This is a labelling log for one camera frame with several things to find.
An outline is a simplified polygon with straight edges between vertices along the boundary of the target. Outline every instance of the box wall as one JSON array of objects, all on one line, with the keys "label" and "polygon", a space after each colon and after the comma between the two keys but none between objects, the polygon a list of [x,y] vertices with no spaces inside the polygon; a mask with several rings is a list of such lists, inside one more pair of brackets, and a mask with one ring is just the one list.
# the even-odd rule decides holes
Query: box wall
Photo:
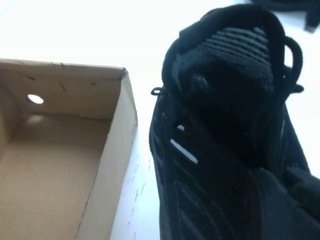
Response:
[{"label": "box wall", "polygon": [[121,82],[121,92],[110,132],[76,240],[109,239],[137,125],[132,88],[129,77],[125,76]]}]

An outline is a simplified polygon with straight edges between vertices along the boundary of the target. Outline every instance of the shoe tongue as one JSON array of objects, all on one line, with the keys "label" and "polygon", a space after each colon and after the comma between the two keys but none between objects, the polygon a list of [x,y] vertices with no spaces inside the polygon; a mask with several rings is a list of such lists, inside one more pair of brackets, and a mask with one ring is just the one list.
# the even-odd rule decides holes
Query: shoe tongue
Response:
[{"label": "shoe tongue", "polygon": [[250,123],[274,89],[269,45],[262,27],[226,27],[178,55],[173,78],[189,105]]}]

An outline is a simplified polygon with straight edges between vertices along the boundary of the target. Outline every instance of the cardboard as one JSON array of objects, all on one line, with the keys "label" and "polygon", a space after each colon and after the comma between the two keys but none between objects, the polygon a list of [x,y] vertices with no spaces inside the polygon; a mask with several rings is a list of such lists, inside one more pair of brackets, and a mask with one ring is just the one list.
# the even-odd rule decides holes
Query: cardboard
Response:
[{"label": "cardboard", "polygon": [[0,240],[109,239],[137,124],[124,68],[0,59]]}]

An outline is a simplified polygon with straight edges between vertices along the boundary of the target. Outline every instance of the lace loop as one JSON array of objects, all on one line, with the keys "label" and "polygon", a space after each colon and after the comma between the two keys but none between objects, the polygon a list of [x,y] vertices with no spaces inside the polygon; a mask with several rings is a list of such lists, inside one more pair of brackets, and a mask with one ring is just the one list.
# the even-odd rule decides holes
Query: lace loop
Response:
[{"label": "lace loop", "polygon": [[[304,88],[297,84],[303,66],[303,54],[300,46],[290,37],[285,38],[285,45],[292,51],[293,63],[292,68],[284,66],[284,78],[275,79],[280,81],[277,88],[261,105],[258,113],[256,114],[250,129],[248,131],[248,137],[256,154],[259,155],[261,149],[259,149],[259,141],[265,136],[268,126],[274,116],[279,113],[279,110],[285,104],[285,101],[292,93],[301,93]],[[269,138],[276,138],[277,136],[268,135]]]},{"label": "lace loop", "polygon": [[164,87],[155,87],[151,91],[152,96],[162,96],[162,95],[167,95],[167,91]]}]

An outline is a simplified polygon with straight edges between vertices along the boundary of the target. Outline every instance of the knit shoe tongue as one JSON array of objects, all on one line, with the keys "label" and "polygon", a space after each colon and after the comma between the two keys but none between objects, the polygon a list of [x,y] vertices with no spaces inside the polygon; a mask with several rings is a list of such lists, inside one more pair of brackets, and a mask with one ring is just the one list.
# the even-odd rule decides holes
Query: knit shoe tongue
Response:
[{"label": "knit shoe tongue", "polygon": [[252,5],[211,11],[180,33],[163,82],[222,141],[238,145],[266,97],[282,84],[284,30]]}]

